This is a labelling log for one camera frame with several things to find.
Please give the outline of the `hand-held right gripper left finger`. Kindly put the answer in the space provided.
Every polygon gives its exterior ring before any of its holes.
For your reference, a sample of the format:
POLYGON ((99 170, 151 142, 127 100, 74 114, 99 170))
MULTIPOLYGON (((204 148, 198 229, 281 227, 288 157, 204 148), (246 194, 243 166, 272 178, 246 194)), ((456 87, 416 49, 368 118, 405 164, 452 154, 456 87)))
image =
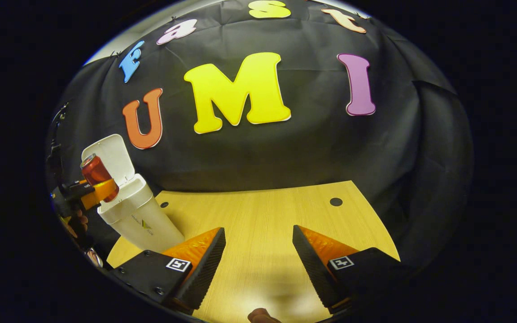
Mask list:
POLYGON ((160 306, 193 314, 201 307, 225 246, 224 228, 217 227, 164 252, 141 251, 110 273, 160 306))

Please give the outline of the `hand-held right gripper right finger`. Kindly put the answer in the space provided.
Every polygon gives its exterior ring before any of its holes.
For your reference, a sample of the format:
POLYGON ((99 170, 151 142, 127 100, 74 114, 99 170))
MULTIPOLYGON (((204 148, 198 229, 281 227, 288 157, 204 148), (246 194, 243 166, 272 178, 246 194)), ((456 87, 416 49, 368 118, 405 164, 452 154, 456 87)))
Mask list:
POLYGON ((300 225, 293 245, 330 314, 365 305, 403 280, 402 262, 376 247, 359 251, 300 225))

